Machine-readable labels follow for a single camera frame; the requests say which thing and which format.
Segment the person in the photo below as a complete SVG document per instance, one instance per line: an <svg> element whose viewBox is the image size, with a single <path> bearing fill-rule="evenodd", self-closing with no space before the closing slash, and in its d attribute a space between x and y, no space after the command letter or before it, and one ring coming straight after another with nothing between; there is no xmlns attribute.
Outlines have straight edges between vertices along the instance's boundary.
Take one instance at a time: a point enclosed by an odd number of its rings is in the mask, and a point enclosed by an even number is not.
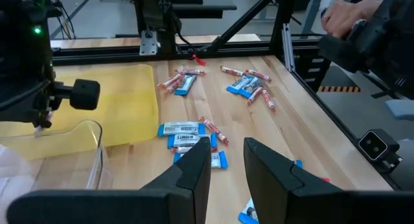
<svg viewBox="0 0 414 224"><path fill-rule="evenodd" d="M351 31L355 22L368 20L382 1L363 0L358 3L337 1L322 17L322 28L334 37L342 38Z"/></svg>

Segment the transparent acrylic divider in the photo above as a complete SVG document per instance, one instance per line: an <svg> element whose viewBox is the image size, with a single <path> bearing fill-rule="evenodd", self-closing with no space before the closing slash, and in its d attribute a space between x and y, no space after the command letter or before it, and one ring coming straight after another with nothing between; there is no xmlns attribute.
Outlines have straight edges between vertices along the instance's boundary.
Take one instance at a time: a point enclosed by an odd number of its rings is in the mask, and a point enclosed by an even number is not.
<svg viewBox="0 0 414 224"><path fill-rule="evenodd" d="M68 131L0 136L0 223L17 197L41 189L109 189L102 127L84 120Z"/></svg>

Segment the gray floor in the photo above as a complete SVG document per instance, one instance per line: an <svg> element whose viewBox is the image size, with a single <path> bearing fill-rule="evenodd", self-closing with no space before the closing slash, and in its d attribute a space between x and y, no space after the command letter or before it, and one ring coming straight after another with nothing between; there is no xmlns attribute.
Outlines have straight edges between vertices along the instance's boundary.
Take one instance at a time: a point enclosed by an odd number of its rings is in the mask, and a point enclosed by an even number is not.
<svg viewBox="0 0 414 224"><path fill-rule="evenodd" d="M62 0L69 14L84 0ZM232 0L237 10L227 11L223 19L183 19L183 35L212 35L223 33L232 23L244 14L258 0ZM267 18L274 19L277 7L269 6ZM294 17L304 22L305 13L296 12ZM266 39L271 34L273 21L256 19L247 24L240 33L254 33ZM89 0L75 15L73 24L79 38L112 38L115 34L136 34L134 6L128 0ZM51 19L50 32L58 28L58 22ZM300 33L301 26L291 21L293 33ZM320 18L316 18L312 31L322 33ZM388 98L375 100L371 94L380 90L361 74L349 74L349 77L362 88L361 93L318 93L321 99L340 117L346 126L356 135L362 136L367 130L382 128L396 140L414 139L414 123L394 120L384 105Z"/></svg>

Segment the wooden table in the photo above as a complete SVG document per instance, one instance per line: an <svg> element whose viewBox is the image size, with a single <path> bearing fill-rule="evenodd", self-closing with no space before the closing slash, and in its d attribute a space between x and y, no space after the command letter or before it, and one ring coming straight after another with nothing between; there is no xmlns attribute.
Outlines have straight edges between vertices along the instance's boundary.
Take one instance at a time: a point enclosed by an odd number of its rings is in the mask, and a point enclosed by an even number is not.
<svg viewBox="0 0 414 224"><path fill-rule="evenodd" d="M210 41L214 38L200 36L191 38L191 41ZM255 35L240 35L234 39L258 40ZM70 44L98 47L134 43L139 42L135 39L116 39L75 41ZM64 44L61 41L52 45ZM219 150L226 152L229 169L212 170L207 223L238 223L237 216L250 198L243 162L245 137L254 137L289 159L302 160L304 169L319 177L330 178L334 185L345 190L391 190L276 57L219 58L208 59L206 63L203 69L207 75L197 79L186 98L160 94L157 98L160 123L198 120L205 116L230 141L229 147L219 145ZM153 67L156 84L167 80L174 74L174 69L196 66L195 62L188 60L148 64ZM267 83L267 87L278 106L277 115L269 111L261 97L248 107L246 99L227 92L226 86L237 78L222 73L220 65L243 70L256 69L268 74L273 81ZM113 188L139 189L170 167L173 154L166 149L166 145L166 138L156 137L139 144L131 142L108 148Z"/></svg>

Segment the yellow and black hazard tape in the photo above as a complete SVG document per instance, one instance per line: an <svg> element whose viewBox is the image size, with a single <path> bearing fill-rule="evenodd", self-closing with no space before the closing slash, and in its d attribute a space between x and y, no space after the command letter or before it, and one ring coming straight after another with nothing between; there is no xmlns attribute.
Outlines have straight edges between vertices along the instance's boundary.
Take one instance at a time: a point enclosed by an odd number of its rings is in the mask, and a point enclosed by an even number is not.
<svg viewBox="0 0 414 224"><path fill-rule="evenodd" d="M361 92L359 87L342 87L342 86L326 86L321 85L318 89L319 92L344 92L344 93L358 93Z"/></svg>

